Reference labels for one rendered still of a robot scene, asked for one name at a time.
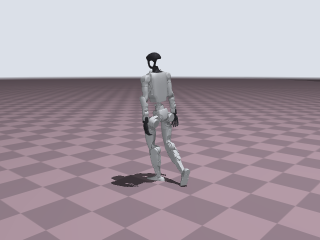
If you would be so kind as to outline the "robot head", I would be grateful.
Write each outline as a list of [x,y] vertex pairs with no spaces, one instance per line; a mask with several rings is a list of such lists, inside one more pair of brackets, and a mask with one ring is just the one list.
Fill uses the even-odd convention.
[[[158,53],[152,52],[147,55],[146,59],[147,59],[147,63],[148,63],[149,68],[153,70],[152,73],[161,73],[162,72],[159,70],[158,66],[156,66],[157,59],[161,59],[161,56]],[[150,66],[150,61],[154,62],[153,66]]]

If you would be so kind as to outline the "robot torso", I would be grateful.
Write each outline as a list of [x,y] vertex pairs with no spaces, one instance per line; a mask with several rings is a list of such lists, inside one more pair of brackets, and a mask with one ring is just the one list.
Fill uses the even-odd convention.
[[[161,69],[160,69],[161,70]],[[150,82],[148,84],[148,97],[150,102],[156,103],[153,115],[159,117],[159,123],[164,122],[169,118],[168,109],[164,108],[161,102],[167,100],[168,95],[168,83],[167,75],[161,70],[159,73],[154,73],[153,70],[149,71],[146,75],[150,75]]]

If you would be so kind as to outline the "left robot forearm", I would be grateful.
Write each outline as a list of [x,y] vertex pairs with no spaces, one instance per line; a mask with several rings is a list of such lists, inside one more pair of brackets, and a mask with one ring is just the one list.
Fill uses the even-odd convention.
[[148,117],[149,119],[149,110],[148,110],[149,104],[146,103],[146,99],[144,96],[141,96],[139,100],[142,106],[142,120],[145,121],[145,117]]

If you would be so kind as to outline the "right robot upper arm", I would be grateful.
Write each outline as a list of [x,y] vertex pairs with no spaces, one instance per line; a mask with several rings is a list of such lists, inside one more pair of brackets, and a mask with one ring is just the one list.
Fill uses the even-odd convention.
[[167,76],[167,97],[171,97],[173,96],[171,74],[169,72],[165,72],[165,73]]

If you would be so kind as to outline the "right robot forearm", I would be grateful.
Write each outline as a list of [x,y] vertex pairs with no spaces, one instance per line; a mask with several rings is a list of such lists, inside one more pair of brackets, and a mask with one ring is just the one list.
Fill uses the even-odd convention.
[[175,96],[173,93],[173,96],[168,98],[169,100],[169,104],[170,104],[170,109],[171,109],[171,113],[175,113],[175,109],[176,109],[176,104],[175,104]]

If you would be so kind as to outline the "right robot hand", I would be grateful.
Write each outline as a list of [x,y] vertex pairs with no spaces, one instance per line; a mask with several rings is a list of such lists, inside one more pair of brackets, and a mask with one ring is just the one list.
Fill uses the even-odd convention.
[[[170,112],[171,112],[171,110],[170,110]],[[175,109],[175,113],[172,113],[172,114],[174,114],[174,120],[171,122],[171,125],[173,125],[173,127],[175,126],[178,126],[179,125],[179,122],[178,122],[178,117],[177,117],[177,110]]]

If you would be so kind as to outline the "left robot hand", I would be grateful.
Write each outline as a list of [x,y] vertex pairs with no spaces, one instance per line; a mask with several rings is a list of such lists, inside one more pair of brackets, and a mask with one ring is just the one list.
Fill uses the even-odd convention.
[[149,122],[148,117],[145,117],[145,121],[142,121],[142,122],[143,122],[144,132],[145,132],[148,136],[151,136],[152,134],[150,134],[150,132],[149,132],[149,127],[148,127],[148,122]]

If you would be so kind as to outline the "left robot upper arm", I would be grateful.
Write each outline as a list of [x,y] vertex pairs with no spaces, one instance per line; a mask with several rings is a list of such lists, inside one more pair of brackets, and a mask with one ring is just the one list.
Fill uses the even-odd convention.
[[[146,102],[149,100],[149,82],[151,81],[151,75],[147,74],[140,78],[142,96],[145,97]],[[141,96],[140,96],[141,97]]]

